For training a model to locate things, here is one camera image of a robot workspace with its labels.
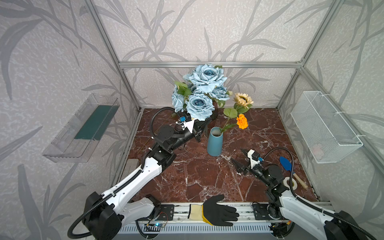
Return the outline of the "orange marigold flower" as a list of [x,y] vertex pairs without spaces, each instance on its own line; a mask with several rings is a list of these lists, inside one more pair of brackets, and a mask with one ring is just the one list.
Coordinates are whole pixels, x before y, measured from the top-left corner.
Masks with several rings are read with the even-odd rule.
[[239,114],[237,117],[236,117],[236,123],[232,123],[232,124],[229,124],[229,123],[226,123],[224,125],[223,128],[221,128],[221,133],[233,128],[233,127],[239,127],[240,129],[244,130],[246,128],[248,128],[249,124],[248,124],[248,120],[247,118],[245,117],[244,114]]

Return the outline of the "teal ceramic vase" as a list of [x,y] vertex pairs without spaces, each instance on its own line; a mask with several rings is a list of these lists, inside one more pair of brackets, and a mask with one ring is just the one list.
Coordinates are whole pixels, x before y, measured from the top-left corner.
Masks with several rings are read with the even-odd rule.
[[210,131],[207,152],[210,156],[218,157],[223,149],[223,133],[220,127],[213,127]]

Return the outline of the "pink glass vase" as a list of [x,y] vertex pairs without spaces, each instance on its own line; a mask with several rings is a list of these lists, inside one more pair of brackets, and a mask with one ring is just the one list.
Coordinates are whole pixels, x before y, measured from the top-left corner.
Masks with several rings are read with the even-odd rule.
[[216,120],[219,116],[219,107],[218,107],[218,103],[213,101],[213,106],[214,106],[214,110],[212,111],[212,115],[211,115],[211,119],[212,121]]

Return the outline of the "cream sunflower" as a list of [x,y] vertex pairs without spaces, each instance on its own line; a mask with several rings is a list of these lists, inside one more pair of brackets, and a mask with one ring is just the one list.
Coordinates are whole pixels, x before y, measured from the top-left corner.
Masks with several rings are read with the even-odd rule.
[[227,117],[226,123],[236,123],[236,117],[239,114],[244,114],[250,110],[254,101],[248,94],[236,93],[234,97],[234,107],[224,110],[224,115]]

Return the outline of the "dusty blue rose bunch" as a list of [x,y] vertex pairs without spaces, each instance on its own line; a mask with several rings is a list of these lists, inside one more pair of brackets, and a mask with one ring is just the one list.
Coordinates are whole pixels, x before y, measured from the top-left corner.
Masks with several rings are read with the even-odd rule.
[[183,79],[183,82],[175,82],[172,104],[175,113],[188,119],[194,118],[195,124],[211,121],[215,109],[213,101],[224,107],[233,94],[224,86],[227,77],[221,66],[199,65]]

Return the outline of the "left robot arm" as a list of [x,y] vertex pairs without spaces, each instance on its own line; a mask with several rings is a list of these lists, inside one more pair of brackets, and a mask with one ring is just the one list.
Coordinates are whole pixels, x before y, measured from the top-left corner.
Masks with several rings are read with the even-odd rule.
[[149,216],[155,207],[152,200],[143,198],[131,203],[131,199],[173,163],[175,149],[193,138],[199,141],[210,122],[211,119],[182,122],[179,133],[169,125],[161,126],[155,133],[150,126],[155,144],[144,156],[141,165],[109,190],[100,195],[96,192],[89,195],[84,213],[69,227],[68,237],[82,239],[93,236],[97,240],[111,240],[124,225]]

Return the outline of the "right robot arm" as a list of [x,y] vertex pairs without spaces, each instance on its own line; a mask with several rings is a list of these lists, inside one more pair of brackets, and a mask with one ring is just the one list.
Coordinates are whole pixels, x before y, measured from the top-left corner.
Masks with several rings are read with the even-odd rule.
[[263,167],[264,158],[254,150],[242,150],[248,164],[232,159],[237,173],[250,174],[266,187],[268,204],[252,203],[256,220],[271,220],[270,229],[277,239],[283,239],[298,225],[318,240],[373,240],[374,236],[361,228],[354,218],[344,211],[338,213],[322,208],[297,195],[293,179],[284,184],[284,176],[277,165]]

